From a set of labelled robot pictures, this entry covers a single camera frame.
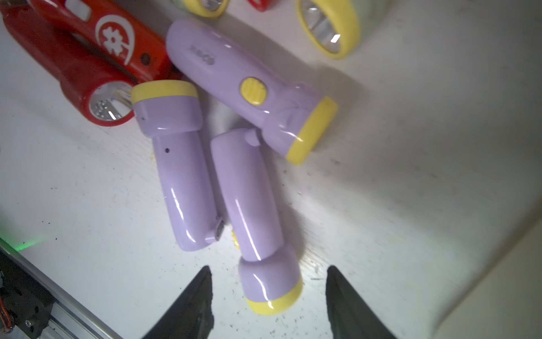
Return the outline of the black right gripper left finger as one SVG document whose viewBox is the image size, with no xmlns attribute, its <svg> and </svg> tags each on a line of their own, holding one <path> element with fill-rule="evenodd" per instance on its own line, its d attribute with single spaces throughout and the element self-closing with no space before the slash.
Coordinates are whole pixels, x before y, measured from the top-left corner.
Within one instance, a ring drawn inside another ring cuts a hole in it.
<svg viewBox="0 0 542 339">
<path fill-rule="evenodd" d="M 212 300 L 212 274 L 204 266 L 143 338 L 208 338 L 215 323 Z"/>
</svg>

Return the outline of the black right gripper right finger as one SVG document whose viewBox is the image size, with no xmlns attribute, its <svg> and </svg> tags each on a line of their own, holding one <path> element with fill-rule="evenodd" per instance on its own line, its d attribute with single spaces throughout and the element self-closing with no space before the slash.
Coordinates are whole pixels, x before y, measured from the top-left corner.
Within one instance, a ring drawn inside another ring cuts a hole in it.
<svg viewBox="0 0 542 339">
<path fill-rule="evenodd" d="M 333 338 L 396 339 L 336 266 L 327 269 L 325 297 Z"/>
</svg>

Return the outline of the purple flashlight with yellow button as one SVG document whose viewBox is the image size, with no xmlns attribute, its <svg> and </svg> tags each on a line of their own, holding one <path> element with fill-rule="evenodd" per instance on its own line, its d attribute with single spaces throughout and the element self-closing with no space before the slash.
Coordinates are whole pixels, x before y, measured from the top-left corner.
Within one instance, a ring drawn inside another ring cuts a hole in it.
<svg viewBox="0 0 542 339">
<path fill-rule="evenodd" d="M 262 131 L 293 165 L 305 162 L 339 105 L 303 83 L 287 83 L 234 41 L 193 18 L 166 34 L 172 63 L 189 79 Z"/>
</svg>

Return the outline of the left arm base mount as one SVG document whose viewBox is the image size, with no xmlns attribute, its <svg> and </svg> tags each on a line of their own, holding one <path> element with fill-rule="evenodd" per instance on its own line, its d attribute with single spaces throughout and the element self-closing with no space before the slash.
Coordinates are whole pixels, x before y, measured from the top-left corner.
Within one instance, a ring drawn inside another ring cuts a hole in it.
<svg viewBox="0 0 542 339">
<path fill-rule="evenodd" d="M 1 325 L 39 338 L 48 326 L 55 298 L 7 255 L 1 254 Z"/>
</svg>

